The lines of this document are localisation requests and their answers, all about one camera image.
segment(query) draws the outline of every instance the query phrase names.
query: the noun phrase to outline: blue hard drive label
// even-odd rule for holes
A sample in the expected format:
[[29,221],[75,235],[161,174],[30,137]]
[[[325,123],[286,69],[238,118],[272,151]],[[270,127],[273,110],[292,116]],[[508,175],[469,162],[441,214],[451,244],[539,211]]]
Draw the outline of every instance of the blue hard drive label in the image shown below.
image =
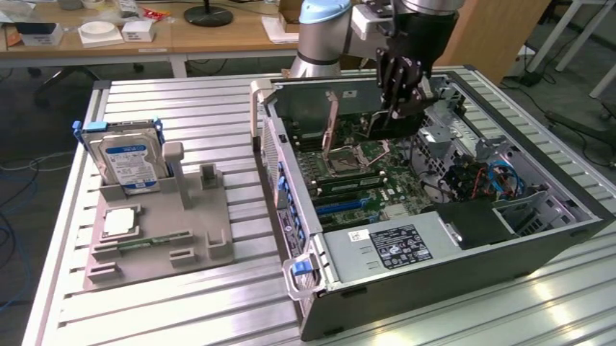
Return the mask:
[[371,239],[388,269],[432,259],[431,250],[413,225],[371,233]]
[[146,160],[147,154],[145,145],[117,146],[106,149],[115,177],[127,189],[143,189],[157,184],[157,172],[153,164]]

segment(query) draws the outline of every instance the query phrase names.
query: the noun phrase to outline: floor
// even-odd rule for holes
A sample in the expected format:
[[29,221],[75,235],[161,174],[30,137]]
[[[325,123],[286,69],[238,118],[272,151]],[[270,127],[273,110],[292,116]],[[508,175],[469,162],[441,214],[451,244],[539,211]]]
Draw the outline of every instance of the floor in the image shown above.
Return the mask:
[[[536,28],[530,38],[530,43],[534,46],[539,47],[543,44],[552,28],[554,24]],[[574,36],[575,32],[567,30],[550,56]],[[292,59],[240,59],[229,61],[225,66],[222,66],[224,61],[194,63],[190,76],[209,75],[218,71],[221,67],[220,74],[225,75],[277,72],[281,68],[290,66]],[[543,82],[532,88],[523,89],[544,109],[562,112],[594,127],[604,127],[616,120],[611,119],[606,122],[599,119],[599,114],[604,112],[603,107],[599,101],[591,99],[587,95],[615,61],[616,52],[590,41],[563,73],[555,72],[552,67],[547,69],[558,81],[556,85]],[[142,73],[133,70],[131,64],[94,66],[93,70],[103,79],[110,80],[158,79],[173,76],[168,63],[147,63],[145,66],[146,71]],[[71,76],[62,82],[59,87],[47,92],[51,106],[49,109],[42,110],[33,105],[33,91],[45,78],[50,77],[57,71],[57,68],[45,68],[43,76],[34,79],[26,69],[17,69],[11,77],[0,82],[0,99],[4,101],[0,102],[3,120],[0,122],[0,161],[25,157],[41,157],[54,152],[73,151],[75,148],[77,142],[71,135],[71,123],[85,116],[91,93],[91,81],[79,74]],[[2,70],[0,78],[7,73],[7,70]],[[512,80],[506,81],[506,83],[510,86],[518,86]],[[507,93],[528,112],[546,122],[543,112],[535,107],[531,99],[519,90],[507,90]],[[608,87],[602,97],[606,101],[616,102],[615,84]],[[576,134],[566,128],[555,128],[554,131],[580,151],[582,140]],[[592,140],[590,140],[590,144],[587,154],[591,158],[596,160],[611,158],[611,150],[606,148],[606,145],[595,143]],[[61,167],[70,163],[71,155],[59,156],[45,161],[42,168]],[[616,182],[616,173],[603,167],[598,168],[611,181]],[[2,201],[25,186],[26,181],[33,177],[34,171],[27,169],[19,172],[4,172],[0,170],[0,174],[7,175],[11,173],[15,173],[13,179],[6,179],[6,176],[0,175]],[[23,208],[7,215],[23,241],[27,258],[30,259],[31,281],[17,305],[13,305],[4,311],[0,310],[0,345],[18,345],[23,338],[67,176],[69,169],[41,172],[37,178],[37,195]],[[25,201],[29,196],[30,192],[23,194],[22,200],[14,202]],[[4,262],[6,257],[7,247],[3,247],[0,248],[0,263]],[[23,263],[17,255],[9,265],[0,269],[0,306],[19,292],[26,279],[27,274],[23,269]]]

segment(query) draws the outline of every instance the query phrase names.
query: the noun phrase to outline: power supply label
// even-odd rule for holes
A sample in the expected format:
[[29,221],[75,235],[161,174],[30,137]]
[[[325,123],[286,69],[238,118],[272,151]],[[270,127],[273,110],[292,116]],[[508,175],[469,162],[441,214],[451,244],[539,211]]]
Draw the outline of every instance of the power supply label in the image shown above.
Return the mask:
[[388,269],[432,259],[432,254],[413,225],[371,233],[371,239]]

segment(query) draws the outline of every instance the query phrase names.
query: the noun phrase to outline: green circuit board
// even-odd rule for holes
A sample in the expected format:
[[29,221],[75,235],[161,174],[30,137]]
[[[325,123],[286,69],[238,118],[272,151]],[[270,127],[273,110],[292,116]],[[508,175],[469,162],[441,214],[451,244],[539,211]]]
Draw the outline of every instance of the green circuit board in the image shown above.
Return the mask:
[[[397,140],[363,141],[357,127],[343,126],[339,146],[329,152],[296,150],[305,184],[325,231],[421,213],[433,204]],[[321,210],[363,201],[352,210]]]

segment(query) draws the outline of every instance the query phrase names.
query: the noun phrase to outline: robotic arm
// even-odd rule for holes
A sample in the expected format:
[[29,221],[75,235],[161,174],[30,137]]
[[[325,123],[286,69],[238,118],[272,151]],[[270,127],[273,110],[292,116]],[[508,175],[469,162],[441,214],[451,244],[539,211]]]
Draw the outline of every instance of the robotic arm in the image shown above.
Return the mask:
[[305,0],[292,77],[335,76],[343,54],[375,58],[377,52],[388,116],[376,126],[419,128],[419,114],[439,98],[429,85],[432,65],[445,51],[463,4],[464,0],[365,0],[352,11],[351,0]]

